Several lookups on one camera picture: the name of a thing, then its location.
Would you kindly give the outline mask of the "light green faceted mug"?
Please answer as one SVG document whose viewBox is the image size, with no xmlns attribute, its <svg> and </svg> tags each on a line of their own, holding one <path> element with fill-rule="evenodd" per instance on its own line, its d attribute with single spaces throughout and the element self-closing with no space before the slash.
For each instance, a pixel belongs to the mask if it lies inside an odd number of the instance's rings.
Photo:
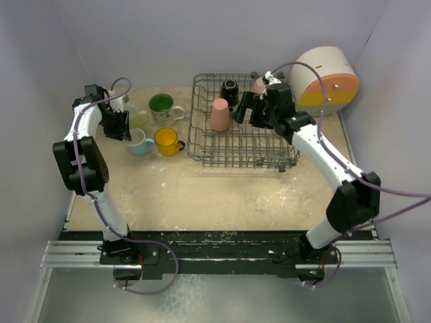
<svg viewBox="0 0 431 323">
<path fill-rule="evenodd" d="M 141 129 L 147 121 L 147 112 L 145 110 L 138 110 L 134 105 L 124 105 L 124 111 L 129 113 L 130 129 Z"/>
</svg>

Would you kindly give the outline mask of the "light blue mug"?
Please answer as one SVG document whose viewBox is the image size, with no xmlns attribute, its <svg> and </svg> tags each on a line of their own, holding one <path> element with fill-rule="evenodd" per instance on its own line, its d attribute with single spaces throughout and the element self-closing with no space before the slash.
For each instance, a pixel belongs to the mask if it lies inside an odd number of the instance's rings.
<svg viewBox="0 0 431 323">
<path fill-rule="evenodd" d="M 131 140 L 126 141 L 132 155 L 143 157 L 155 147 L 155 141 L 147 138 L 142 129 L 134 128 L 130 130 Z"/>
</svg>

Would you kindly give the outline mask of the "white floral mug green inside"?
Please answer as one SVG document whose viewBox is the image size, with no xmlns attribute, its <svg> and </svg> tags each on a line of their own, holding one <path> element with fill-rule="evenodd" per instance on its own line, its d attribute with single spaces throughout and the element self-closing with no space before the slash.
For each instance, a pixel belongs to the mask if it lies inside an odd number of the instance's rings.
<svg viewBox="0 0 431 323">
<path fill-rule="evenodd" d="M 171 128 L 176 121 L 186 117 L 185 109 L 175 106 L 173 98 L 168 94 L 152 96 L 148 106 L 155 125 L 161 128 Z"/>
</svg>

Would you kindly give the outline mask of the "yellow mug black handle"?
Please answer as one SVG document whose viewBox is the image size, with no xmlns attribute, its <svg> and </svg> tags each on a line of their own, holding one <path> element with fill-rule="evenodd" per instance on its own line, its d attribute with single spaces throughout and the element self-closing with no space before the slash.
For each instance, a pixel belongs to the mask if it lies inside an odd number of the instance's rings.
<svg viewBox="0 0 431 323">
<path fill-rule="evenodd" d="M 173 157 L 182 151 L 186 144 L 178 139 L 177 132 L 172 128 L 163 128 L 156 132 L 154 140 L 158 151 L 165 157 Z"/>
</svg>

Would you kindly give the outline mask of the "clear glass cup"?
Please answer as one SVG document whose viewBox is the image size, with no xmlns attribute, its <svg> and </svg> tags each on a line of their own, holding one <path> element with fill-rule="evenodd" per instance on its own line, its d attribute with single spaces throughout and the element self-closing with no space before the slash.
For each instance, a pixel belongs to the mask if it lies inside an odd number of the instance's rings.
<svg viewBox="0 0 431 323">
<path fill-rule="evenodd" d="M 247 108 L 245 110 L 245 114 L 244 114 L 244 123 L 247 124 L 252 124 L 253 123 L 253 112 L 254 110 L 252 108 Z"/>
</svg>

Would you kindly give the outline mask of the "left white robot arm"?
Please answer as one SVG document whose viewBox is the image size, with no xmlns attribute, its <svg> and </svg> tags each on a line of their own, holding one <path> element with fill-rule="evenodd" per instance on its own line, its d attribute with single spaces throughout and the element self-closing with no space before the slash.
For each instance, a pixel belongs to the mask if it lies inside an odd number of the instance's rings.
<svg viewBox="0 0 431 323">
<path fill-rule="evenodd" d="M 73 102 L 73 122 L 65 138 L 53 144 L 53 154 L 66 188 L 82 196 L 102 227 L 98 247 L 103 259 L 114 264 L 131 264 L 139 251 L 132 242 L 129 226 L 119 215 L 109 193 L 108 166 L 96 143 L 96 131 L 117 141 L 131 140 L 129 113 L 123 97 L 93 84 Z"/>
</svg>

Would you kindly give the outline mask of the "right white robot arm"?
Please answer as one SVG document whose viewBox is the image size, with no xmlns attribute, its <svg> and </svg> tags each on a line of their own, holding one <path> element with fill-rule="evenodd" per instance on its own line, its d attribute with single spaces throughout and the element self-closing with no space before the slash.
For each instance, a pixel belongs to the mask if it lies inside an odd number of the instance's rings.
<svg viewBox="0 0 431 323">
<path fill-rule="evenodd" d="M 326 218 L 300 237 L 298 251 L 303 261 L 315 263 L 329 244 L 378 215 L 378 175 L 364 173 L 320 135 L 314 118 L 304 111 L 296 111 L 287 84 L 270 85 L 262 96 L 244 92 L 233 119 L 241 124 L 247 112 L 251 114 L 249 122 L 252 126 L 274 130 L 299 149 L 333 191 Z"/>
</svg>

